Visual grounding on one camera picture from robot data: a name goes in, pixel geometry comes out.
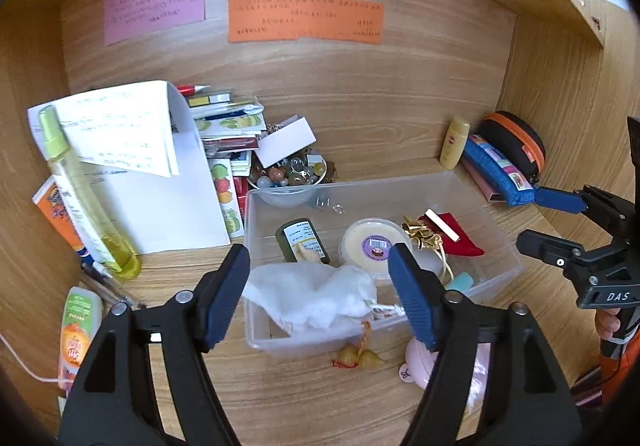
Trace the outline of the person right hand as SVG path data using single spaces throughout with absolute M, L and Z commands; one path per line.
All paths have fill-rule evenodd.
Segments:
M 617 317 L 619 312 L 619 308 L 598 308 L 596 310 L 594 325 L 601 340 L 610 340 L 620 328 L 620 319 Z

